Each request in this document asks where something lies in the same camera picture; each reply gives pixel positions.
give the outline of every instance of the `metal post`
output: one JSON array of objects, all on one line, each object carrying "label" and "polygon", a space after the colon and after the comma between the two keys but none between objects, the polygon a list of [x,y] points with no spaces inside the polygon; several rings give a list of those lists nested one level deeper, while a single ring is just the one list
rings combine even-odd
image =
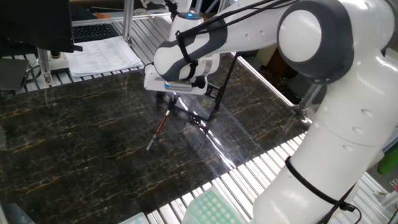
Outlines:
[{"label": "metal post", "polygon": [[133,12],[134,0],[124,0],[123,37],[130,46],[132,46],[130,29],[132,26]]},{"label": "metal post", "polygon": [[201,9],[202,3],[203,3],[203,0],[197,0],[197,4],[195,5],[195,13],[196,14],[200,14],[200,9]]},{"label": "metal post", "polygon": [[209,12],[216,6],[216,4],[218,3],[218,1],[219,1],[219,0],[214,0],[214,1],[211,3],[211,5],[209,6],[209,8],[206,9],[205,13],[209,13]]},{"label": "metal post", "polygon": [[229,0],[220,0],[220,6],[218,8],[218,12],[226,9],[229,6]]},{"label": "metal post", "polygon": [[304,97],[302,98],[302,100],[300,101],[300,103],[296,106],[293,107],[293,110],[298,113],[301,114],[305,117],[307,117],[307,115],[305,114],[308,106],[310,105],[310,103],[313,101],[313,99],[315,98],[315,96],[318,94],[319,90],[322,88],[322,85],[311,85],[310,89],[307,91],[307,93],[304,95]]},{"label": "metal post", "polygon": [[37,53],[39,55],[39,65],[42,71],[42,77],[44,77],[44,82],[47,85],[54,85],[51,76],[50,62],[49,62],[49,53],[47,50],[43,50],[38,48]]}]

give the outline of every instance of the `monitor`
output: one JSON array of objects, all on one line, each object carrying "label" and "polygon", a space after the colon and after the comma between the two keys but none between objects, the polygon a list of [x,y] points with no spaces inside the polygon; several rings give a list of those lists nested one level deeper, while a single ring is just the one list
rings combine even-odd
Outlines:
[{"label": "monitor", "polygon": [[29,44],[55,52],[79,50],[73,44],[69,0],[0,0],[0,38],[3,45]]}]

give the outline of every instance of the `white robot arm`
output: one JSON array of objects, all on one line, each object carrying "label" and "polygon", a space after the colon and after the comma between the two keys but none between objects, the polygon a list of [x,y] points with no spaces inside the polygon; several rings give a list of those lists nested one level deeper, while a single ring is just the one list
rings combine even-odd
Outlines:
[{"label": "white robot arm", "polygon": [[[246,10],[233,14],[239,9]],[[223,15],[230,16],[217,21]],[[216,22],[206,26],[208,22],[194,14],[176,17],[170,41],[157,49],[154,64],[145,70],[145,87],[204,94],[206,76],[217,69],[220,52],[259,49],[277,42],[292,68],[312,83],[328,85],[317,117],[290,164],[319,192],[341,199],[398,122],[398,66],[383,54],[397,25],[391,3],[239,0],[212,21]],[[182,39],[175,39],[177,30]],[[195,61],[198,65],[192,68]],[[205,85],[192,86],[199,77]],[[318,223],[331,210],[331,203],[297,177],[285,166],[254,202],[251,223]]]}]

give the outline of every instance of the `keyboard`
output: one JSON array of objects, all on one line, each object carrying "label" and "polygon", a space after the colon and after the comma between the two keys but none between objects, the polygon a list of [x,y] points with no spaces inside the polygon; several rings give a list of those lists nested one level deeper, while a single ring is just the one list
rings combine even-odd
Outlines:
[{"label": "keyboard", "polygon": [[116,36],[119,36],[119,34],[111,24],[95,24],[73,28],[75,43],[103,40]]}]

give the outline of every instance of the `marble table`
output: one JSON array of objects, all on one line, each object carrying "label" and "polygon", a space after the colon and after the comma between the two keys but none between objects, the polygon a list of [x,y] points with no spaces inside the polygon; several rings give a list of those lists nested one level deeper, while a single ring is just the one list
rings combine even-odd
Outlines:
[{"label": "marble table", "polygon": [[[222,85],[232,61],[209,81]],[[117,224],[151,212],[306,131],[238,62],[215,120],[195,123],[143,87],[142,70],[0,98],[0,202],[36,223]],[[178,105],[208,116],[214,100]]]}]

